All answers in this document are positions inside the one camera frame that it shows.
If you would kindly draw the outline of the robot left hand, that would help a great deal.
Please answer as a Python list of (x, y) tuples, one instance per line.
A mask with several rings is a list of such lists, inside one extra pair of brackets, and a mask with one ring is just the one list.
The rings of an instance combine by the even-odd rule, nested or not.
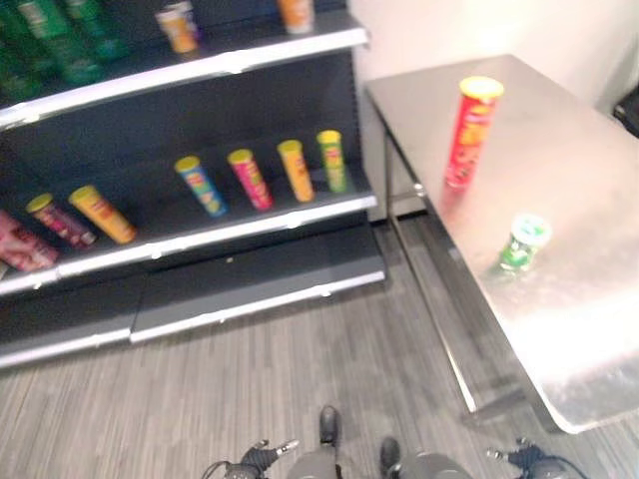
[(292, 439), (269, 448), (269, 441), (263, 439), (250, 447), (239, 463), (226, 468), (225, 477), (231, 479), (265, 478), (267, 471), (282, 456), (293, 452), (300, 445), (298, 439)]

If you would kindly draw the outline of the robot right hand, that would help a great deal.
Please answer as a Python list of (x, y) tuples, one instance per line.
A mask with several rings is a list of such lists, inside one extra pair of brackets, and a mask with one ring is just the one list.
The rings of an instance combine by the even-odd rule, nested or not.
[(551, 459), (540, 447), (525, 437), (515, 439), (513, 450), (488, 448), (486, 456), (514, 466), (520, 472), (519, 478), (567, 478), (566, 469), (557, 460)]

